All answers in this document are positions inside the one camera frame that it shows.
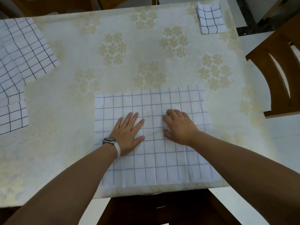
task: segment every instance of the white watch strap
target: white watch strap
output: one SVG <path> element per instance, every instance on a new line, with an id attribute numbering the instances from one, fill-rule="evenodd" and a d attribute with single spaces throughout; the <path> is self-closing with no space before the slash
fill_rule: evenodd
<path id="1" fill-rule="evenodd" d="M 117 158 L 119 158 L 120 155 L 121 155 L 121 149 L 120 149 L 120 146 L 118 145 L 118 142 L 114 143 L 113 145 L 114 145 L 115 148 L 117 149 L 117 152 L 118 152 L 118 157 L 117 157 Z"/>

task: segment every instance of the white cloth with grid lines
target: white cloth with grid lines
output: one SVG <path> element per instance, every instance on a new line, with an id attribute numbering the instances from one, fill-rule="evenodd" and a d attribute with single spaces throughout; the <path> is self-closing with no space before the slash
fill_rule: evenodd
<path id="1" fill-rule="evenodd" d="M 200 4 L 197 7 L 201 34 L 216 34 L 227 31 L 219 1 L 210 4 Z"/>
<path id="2" fill-rule="evenodd" d="M 24 85 L 57 65 L 31 18 L 0 21 L 0 135 L 28 126 Z"/>
<path id="3" fill-rule="evenodd" d="M 186 112 L 201 131 L 210 128 L 208 110 L 199 85 L 171 87 L 95 97 L 95 145 L 102 145 L 120 117 L 138 112 L 145 119 L 138 136 L 145 140 L 130 154 L 109 167 L 100 185 L 121 188 L 222 180 L 217 171 L 190 147 L 175 144 L 163 136 L 162 115 L 168 109 Z"/>

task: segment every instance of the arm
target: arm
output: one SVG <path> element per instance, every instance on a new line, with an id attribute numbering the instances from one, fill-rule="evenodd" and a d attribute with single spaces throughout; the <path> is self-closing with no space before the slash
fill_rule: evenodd
<path id="1" fill-rule="evenodd" d="M 270 224 L 299 224 L 300 174 L 198 130 L 186 113 L 168 110 L 164 136 L 192 147 Z"/>
<path id="2" fill-rule="evenodd" d="M 120 118 L 110 135 L 117 140 L 121 156 L 128 154 L 145 139 L 140 136 L 134 140 L 144 119 L 132 129 L 138 113 L 133 118 L 131 116 L 132 113 L 129 113 L 122 124 Z M 78 224 L 104 173 L 116 157 L 114 145 L 103 144 L 45 185 L 5 225 Z"/>

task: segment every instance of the watch screen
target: watch screen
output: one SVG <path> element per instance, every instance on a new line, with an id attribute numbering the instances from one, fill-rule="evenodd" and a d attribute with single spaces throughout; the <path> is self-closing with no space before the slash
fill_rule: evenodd
<path id="1" fill-rule="evenodd" d="M 104 140 L 107 140 L 107 141 L 110 141 L 110 142 L 114 142 L 115 141 L 115 139 L 111 138 L 111 137 L 105 137 Z"/>

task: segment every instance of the floral tablecloth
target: floral tablecloth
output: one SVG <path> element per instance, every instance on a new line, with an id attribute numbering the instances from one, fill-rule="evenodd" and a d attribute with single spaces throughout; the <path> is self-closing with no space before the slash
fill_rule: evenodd
<path id="1" fill-rule="evenodd" d="M 229 30 L 209 35 L 200 33 L 196 4 L 34 18 L 61 64 L 25 87 L 29 126 L 0 137 L 1 207 L 24 204 L 91 152 L 94 94 L 202 84 L 211 134 L 276 159 L 227 2 Z M 99 188 L 95 198 L 227 185 Z"/>

